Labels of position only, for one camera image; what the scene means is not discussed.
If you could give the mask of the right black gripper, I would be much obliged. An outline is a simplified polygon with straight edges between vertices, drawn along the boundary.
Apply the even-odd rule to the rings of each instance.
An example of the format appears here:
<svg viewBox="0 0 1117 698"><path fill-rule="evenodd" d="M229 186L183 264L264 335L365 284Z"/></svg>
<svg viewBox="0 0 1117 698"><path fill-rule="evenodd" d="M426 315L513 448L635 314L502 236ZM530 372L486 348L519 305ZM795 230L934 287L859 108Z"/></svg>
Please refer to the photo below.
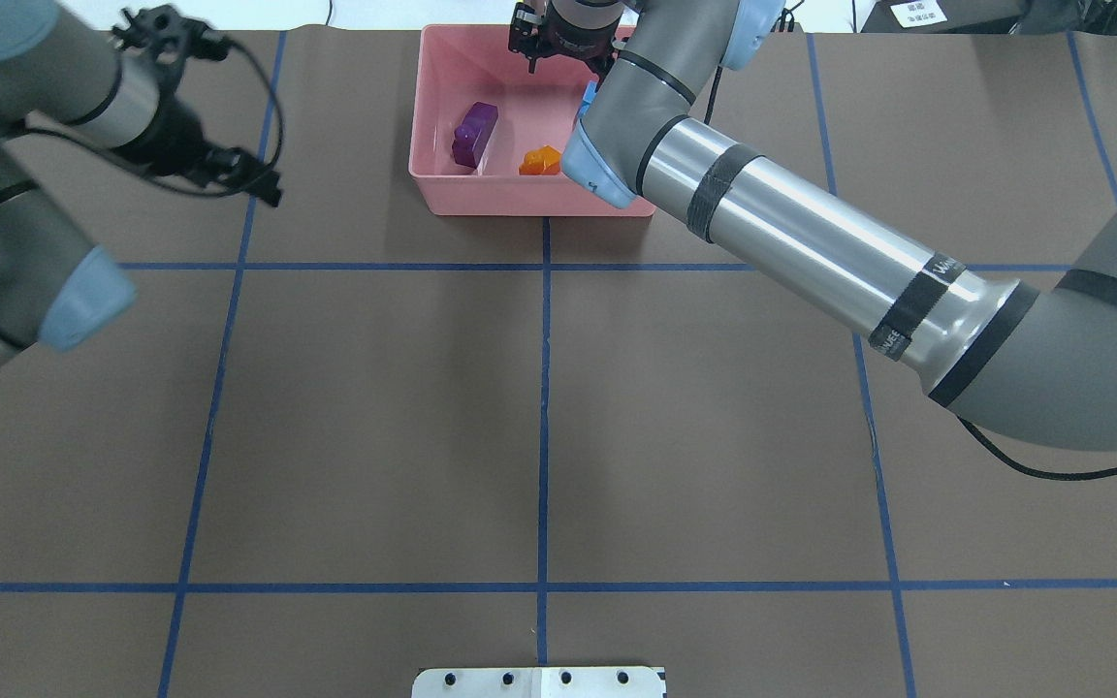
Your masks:
<svg viewBox="0 0 1117 698"><path fill-rule="evenodd" d="M541 57L570 57L581 63L607 63L615 57L612 48L618 23L596 28L566 21L548 21L541 30Z"/></svg>

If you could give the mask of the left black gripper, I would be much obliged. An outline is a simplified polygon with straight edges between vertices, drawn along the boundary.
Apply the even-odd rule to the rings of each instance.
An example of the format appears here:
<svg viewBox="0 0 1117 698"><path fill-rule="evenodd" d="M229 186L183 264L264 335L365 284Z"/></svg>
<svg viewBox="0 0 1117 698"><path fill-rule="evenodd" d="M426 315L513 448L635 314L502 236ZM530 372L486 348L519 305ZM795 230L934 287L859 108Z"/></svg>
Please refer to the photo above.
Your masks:
<svg viewBox="0 0 1117 698"><path fill-rule="evenodd" d="M277 208L281 175L242 147L216 146L206 138L203 123L175 94L161 97L145 131L128 142L128 163L150 176L183 176L216 181L226 193L244 193Z"/></svg>

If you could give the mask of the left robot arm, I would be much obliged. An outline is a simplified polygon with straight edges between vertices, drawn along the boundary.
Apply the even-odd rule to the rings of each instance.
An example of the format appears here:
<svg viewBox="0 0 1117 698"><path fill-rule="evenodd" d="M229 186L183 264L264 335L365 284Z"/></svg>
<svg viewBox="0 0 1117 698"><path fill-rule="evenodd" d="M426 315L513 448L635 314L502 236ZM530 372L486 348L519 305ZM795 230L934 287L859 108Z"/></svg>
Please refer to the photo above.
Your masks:
<svg viewBox="0 0 1117 698"><path fill-rule="evenodd" d="M270 157L218 145L178 93L191 59L242 54L283 137L262 63L172 4L123 16L124 26L102 32L58 1L0 1L0 369L37 344L75 348L137 296L120 262L6 150L9 141L61 138L182 197L280 203L281 144Z"/></svg>

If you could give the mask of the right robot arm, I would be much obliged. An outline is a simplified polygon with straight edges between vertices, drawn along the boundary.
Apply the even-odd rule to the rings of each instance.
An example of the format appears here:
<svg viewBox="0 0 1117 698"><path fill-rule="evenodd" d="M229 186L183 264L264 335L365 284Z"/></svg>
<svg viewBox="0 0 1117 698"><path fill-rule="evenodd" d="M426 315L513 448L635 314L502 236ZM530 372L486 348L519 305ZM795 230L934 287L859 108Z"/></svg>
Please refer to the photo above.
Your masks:
<svg viewBox="0 0 1117 698"><path fill-rule="evenodd" d="M618 52L561 160L617 208L643 198L860 332L970 429L1117 452L1117 211L1051 291L989 281L695 118L779 1L633 1Z"/></svg>

